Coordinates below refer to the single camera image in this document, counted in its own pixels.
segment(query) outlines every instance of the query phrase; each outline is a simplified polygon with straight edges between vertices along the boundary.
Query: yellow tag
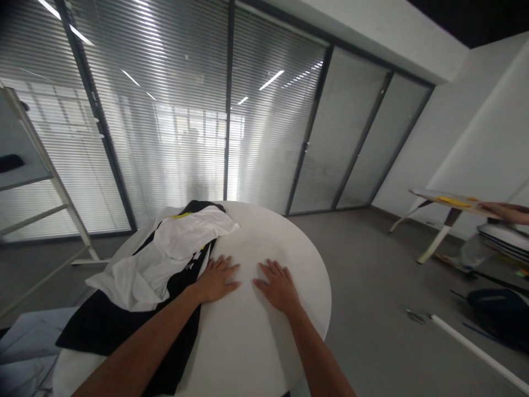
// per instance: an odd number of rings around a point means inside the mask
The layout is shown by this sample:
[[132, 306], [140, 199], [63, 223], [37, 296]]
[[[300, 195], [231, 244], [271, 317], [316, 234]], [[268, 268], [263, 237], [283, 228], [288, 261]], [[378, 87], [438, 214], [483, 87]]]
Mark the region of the yellow tag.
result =
[[183, 213], [182, 215], [174, 215], [172, 217], [166, 217], [166, 218], [180, 219], [180, 218], [184, 218], [184, 217], [188, 216], [190, 213], [192, 213], [192, 212], [186, 212], [186, 213]]
[[458, 207], [472, 207], [470, 204], [464, 203], [459, 200], [451, 199], [450, 197], [436, 197], [440, 201], [444, 201], [448, 204], [456, 205]]

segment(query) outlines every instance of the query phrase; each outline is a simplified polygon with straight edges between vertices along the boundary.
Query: gray floor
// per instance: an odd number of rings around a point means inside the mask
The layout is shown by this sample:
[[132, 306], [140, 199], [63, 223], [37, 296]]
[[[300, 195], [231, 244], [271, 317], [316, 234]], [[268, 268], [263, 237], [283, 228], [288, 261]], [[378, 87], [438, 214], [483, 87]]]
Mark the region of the gray floor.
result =
[[[329, 273], [332, 315], [326, 343], [359, 396], [523, 395], [430, 321], [414, 323], [406, 308], [433, 313], [529, 383], [529, 358], [465, 328], [468, 308], [449, 289], [466, 293], [493, 286], [468, 282], [457, 271], [415, 258], [433, 234], [413, 223], [387, 230], [392, 220], [373, 210], [290, 217], [318, 248]], [[97, 239], [101, 256], [111, 256], [126, 237]], [[23, 293], [80, 243], [0, 247], [0, 307]], [[457, 251], [444, 242], [441, 250]], [[18, 314], [79, 304], [89, 294], [84, 279], [102, 266], [68, 268], [0, 323]], [[300, 382], [293, 397], [308, 395]]]

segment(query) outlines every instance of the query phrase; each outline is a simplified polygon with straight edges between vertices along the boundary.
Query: glass door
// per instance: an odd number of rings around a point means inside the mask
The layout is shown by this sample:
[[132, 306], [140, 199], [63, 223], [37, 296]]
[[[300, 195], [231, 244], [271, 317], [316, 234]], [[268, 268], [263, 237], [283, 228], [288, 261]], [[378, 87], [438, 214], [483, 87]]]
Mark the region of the glass door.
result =
[[392, 77], [337, 208], [363, 206], [374, 199], [430, 92], [398, 74]]
[[332, 209], [387, 76], [334, 49], [290, 213]]

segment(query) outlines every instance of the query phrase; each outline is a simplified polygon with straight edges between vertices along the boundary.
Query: hand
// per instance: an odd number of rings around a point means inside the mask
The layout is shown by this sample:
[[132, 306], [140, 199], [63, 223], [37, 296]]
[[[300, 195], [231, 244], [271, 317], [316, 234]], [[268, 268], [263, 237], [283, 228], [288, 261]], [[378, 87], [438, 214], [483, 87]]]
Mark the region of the hand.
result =
[[268, 283], [254, 278], [253, 283], [261, 290], [272, 306], [289, 315], [301, 307], [296, 287], [288, 268], [281, 268], [277, 261], [266, 260], [268, 266], [259, 263], [259, 267], [268, 278]]
[[505, 208], [506, 207], [504, 203], [496, 203], [496, 202], [481, 202], [479, 203], [479, 206], [481, 208], [485, 208], [486, 210], [493, 210], [494, 208], [499, 208], [499, 207]]
[[201, 302], [218, 301], [241, 285], [240, 282], [226, 284], [226, 280], [233, 276], [240, 267], [240, 264], [229, 267], [230, 263], [231, 256], [224, 259], [224, 255], [221, 255], [216, 262], [213, 258], [209, 260], [202, 276], [195, 284], [192, 284]]

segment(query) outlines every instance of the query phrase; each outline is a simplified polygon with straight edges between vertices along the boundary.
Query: black bag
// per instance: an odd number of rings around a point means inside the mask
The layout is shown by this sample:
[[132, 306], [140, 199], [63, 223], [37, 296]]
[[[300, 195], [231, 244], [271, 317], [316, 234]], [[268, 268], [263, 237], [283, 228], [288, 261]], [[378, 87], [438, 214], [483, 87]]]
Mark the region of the black bag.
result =
[[467, 295], [479, 325], [500, 342], [529, 353], [529, 306], [509, 289], [479, 289]]

